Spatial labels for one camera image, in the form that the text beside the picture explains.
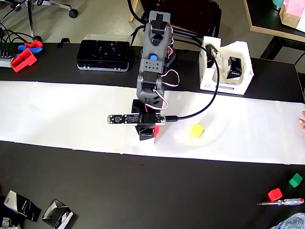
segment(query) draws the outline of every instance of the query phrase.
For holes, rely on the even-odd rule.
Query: table edge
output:
[[[251,17],[250,17],[247,0],[244,0],[244,7],[246,10],[250,31],[264,33],[264,34],[273,35],[273,36],[277,36],[277,37],[283,37],[283,38],[287,38],[287,39],[291,39],[291,40],[295,40],[295,41],[299,41],[299,42],[305,42],[305,37],[302,37],[302,36],[298,36],[298,35],[294,35],[294,34],[290,34],[290,33],[286,33],[286,32],[281,32],[281,31],[277,31],[277,30],[271,30],[271,29],[267,29],[267,28],[263,28],[263,27],[253,26]]]

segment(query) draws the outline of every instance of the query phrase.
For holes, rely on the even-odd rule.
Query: cardboard box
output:
[[[41,220],[54,229],[64,229],[72,216],[73,212],[67,205],[54,199]]]
[[[289,14],[286,12],[286,6],[283,4],[280,11],[280,18],[283,25],[290,26],[292,28],[297,28],[301,17]]]
[[[37,221],[41,211],[32,203],[31,200],[13,191],[10,191],[6,196],[4,205],[13,210],[15,213],[22,215],[32,221]]]
[[[220,73],[219,92],[231,94],[244,94],[252,80],[253,70],[247,42],[234,42],[221,47],[221,39],[215,37],[204,37],[203,47],[213,45],[222,57],[222,69]],[[242,74],[238,78],[228,78],[229,58],[235,57],[241,59]],[[199,55],[199,76],[200,89],[215,91],[217,82],[217,71],[215,64],[212,68],[207,68],[207,55],[201,50]]]

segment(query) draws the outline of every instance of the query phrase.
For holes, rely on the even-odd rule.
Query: circuit board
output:
[[[137,125],[139,114],[110,114],[108,115],[109,125]],[[165,124],[165,115],[156,114],[156,125]]]

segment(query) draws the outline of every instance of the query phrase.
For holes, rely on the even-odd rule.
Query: human hand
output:
[[[305,134],[305,120],[299,119],[299,124],[303,127],[302,131]]]

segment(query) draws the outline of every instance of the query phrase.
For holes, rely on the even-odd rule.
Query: black table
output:
[[[262,59],[273,60],[282,47],[305,51],[305,33],[281,23],[272,0],[244,0],[250,30],[273,35]]]
[[[38,62],[15,74],[0,69],[1,80],[88,83],[134,87],[135,65],[126,73],[81,71],[76,67],[79,44],[45,44]],[[181,77],[178,90],[199,89],[199,53],[176,50],[172,65]],[[293,64],[252,59],[255,77],[245,97],[304,102]],[[273,80],[278,80],[277,87]],[[293,189],[295,173],[304,166],[159,158],[0,142],[2,194],[9,190],[42,208],[53,198],[78,215],[69,228],[270,228],[304,206],[257,206],[280,187],[285,198],[304,197],[305,182]],[[25,220],[25,229],[47,229]]]

